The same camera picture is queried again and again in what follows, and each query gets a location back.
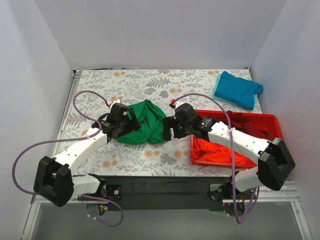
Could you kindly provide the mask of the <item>green t-shirt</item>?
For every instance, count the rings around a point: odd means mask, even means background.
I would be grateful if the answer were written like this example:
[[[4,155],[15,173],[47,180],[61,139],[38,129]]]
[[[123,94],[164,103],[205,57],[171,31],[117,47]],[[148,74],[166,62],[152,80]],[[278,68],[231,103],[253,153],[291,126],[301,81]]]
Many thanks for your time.
[[[167,115],[157,105],[146,99],[129,107],[133,108],[140,129],[116,138],[118,142],[129,145],[143,143],[156,145],[165,142],[163,139],[163,119]]]

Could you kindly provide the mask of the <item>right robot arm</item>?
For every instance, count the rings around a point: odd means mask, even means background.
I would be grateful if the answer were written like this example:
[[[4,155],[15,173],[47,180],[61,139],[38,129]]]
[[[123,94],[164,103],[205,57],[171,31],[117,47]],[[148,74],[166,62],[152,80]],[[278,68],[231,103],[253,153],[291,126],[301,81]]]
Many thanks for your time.
[[[236,173],[220,188],[221,193],[243,193],[262,186],[279,191],[296,166],[282,139],[268,140],[231,129],[212,116],[201,117],[190,104],[181,102],[173,116],[163,119],[162,138],[168,142],[189,135],[228,147],[256,164]]]

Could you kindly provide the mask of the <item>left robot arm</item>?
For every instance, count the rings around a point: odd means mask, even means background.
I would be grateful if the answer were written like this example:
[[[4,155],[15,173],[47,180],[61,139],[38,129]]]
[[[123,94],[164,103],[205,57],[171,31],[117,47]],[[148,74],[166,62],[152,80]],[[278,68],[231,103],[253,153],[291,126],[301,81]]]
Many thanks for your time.
[[[75,176],[77,169],[110,140],[139,130],[140,127],[133,108],[119,102],[112,103],[110,112],[101,115],[82,140],[75,141],[53,157],[44,156],[39,161],[34,192],[57,207],[64,206],[75,196],[89,194],[104,197],[106,181],[92,173]]]

